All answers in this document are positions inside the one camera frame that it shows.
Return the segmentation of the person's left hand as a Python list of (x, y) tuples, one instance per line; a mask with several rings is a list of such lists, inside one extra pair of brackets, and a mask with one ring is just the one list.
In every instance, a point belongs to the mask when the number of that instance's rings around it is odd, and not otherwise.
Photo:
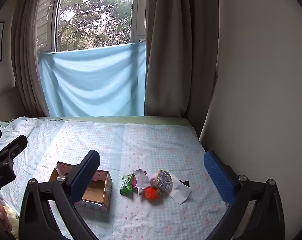
[(0, 227), (7, 232), (11, 232), (12, 231), (12, 225), (8, 219), (6, 210), (1, 202), (0, 199)]

